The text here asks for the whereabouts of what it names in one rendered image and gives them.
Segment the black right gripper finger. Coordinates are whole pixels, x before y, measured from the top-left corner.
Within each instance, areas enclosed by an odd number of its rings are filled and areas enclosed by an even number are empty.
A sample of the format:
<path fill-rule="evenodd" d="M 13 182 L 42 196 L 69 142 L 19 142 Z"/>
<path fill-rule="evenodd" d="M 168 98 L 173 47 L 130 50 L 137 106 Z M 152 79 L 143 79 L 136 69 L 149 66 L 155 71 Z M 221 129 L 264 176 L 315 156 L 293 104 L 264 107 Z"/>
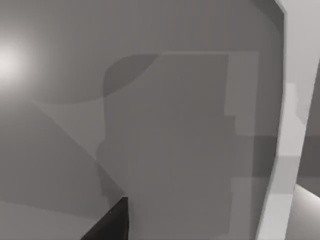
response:
<path fill-rule="evenodd" d="M 122 197 L 80 240 L 129 240 L 129 201 Z"/>

